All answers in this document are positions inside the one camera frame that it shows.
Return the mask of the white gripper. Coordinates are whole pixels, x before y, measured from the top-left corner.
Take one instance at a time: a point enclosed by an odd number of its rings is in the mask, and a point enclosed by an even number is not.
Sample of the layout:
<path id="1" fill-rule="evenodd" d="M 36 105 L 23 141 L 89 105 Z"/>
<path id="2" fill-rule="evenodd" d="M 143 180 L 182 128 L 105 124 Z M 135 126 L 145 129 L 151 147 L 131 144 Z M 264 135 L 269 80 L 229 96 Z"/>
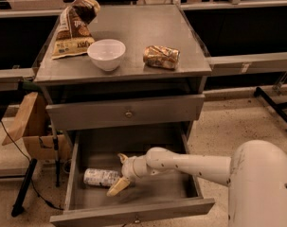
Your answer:
<path id="1" fill-rule="evenodd" d="M 119 192 L 127 188 L 131 182 L 142 179 L 150 173 L 150 168 L 144 156 L 128 157 L 124 153 L 119 153 L 117 156 L 122 163 L 121 173 L 123 177 L 117 179 L 109 188 L 107 191 L 108 197 L 116 196 Z"/>

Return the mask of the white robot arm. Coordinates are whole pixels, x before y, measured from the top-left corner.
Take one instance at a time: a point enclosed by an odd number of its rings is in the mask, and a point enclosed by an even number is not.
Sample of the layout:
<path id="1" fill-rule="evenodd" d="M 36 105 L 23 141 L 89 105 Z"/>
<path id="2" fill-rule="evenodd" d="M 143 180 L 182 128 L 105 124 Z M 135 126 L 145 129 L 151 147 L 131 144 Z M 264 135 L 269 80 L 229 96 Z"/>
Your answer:
<path id="1" fill-rule="evenodd" d="M 245 142 L 230 157 L 159 147 L 142 156 L 118 157 L 121 177 L 108 190 L 109 197 L 138 179 L 173 169 L 228 187 L 228 227 L 287 227 L 287 155 L 269 142 Z"/>

